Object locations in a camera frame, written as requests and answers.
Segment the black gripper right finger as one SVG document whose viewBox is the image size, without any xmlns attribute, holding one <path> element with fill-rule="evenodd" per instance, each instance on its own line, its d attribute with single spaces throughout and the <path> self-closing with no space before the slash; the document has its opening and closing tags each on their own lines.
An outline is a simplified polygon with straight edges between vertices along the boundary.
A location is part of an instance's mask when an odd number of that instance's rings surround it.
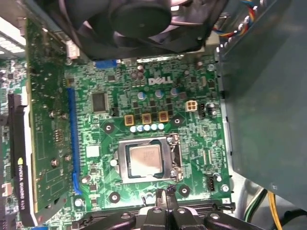
<svg viewBox="0 0 307 230">
<path fill-rule="evenodd" d="M 180 207 L 176 188 L 167 188 L 167 207 L 170 210 L 171 230 L 259 230 L 260 228 L 219 211 L 211 211 L 200 217 L 195 209 Z"/>
</svg>

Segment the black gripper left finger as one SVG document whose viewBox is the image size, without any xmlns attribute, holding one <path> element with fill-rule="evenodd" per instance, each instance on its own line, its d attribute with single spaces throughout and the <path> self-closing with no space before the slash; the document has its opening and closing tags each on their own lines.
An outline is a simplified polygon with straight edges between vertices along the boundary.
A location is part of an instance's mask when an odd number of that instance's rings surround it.
<svg viewBox="0 0 307 230">
<path fill-rule="evenodd" d="M 166 191 L 155 192 L 156 206 L 143 207 L 138 213 L 120 210 L 105 214 L 102 211 L 86 214 L 80 220 L 73 221 L 73 230 L 165 230 L 167 228 L 168 210 Z"/>
</svg>

